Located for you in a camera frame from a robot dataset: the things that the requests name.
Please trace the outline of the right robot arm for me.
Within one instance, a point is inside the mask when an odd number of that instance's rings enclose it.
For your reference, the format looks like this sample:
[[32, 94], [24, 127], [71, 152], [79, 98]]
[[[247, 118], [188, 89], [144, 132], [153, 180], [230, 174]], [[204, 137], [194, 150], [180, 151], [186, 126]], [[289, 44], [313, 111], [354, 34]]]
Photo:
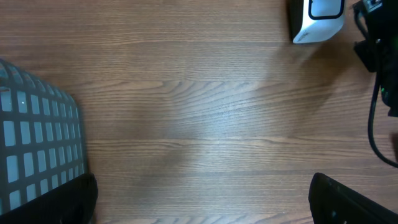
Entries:
[[388, 115], [397, 117], [397, 0], [361, 0], [353, 5], [354, 21], [364, 36], [355, 50], [377, 75]]

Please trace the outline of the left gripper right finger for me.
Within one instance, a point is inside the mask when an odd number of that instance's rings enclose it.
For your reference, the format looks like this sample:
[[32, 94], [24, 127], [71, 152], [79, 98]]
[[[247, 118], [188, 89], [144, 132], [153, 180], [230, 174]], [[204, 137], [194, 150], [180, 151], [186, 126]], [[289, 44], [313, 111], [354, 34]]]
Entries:
[[308, 201], [315, 224], [397, 224], [396, 213], [319, 172], [311, 181]]

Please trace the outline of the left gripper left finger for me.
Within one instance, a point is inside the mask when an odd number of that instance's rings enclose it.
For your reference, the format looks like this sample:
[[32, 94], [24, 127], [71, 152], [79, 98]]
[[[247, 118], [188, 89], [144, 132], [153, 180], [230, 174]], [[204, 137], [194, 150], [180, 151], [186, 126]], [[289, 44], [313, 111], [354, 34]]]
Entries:
[[98, 185], [95, 176], [92, 173], [82, 174], [1, 215], [1, 223], [89, 223], [97, 198]]

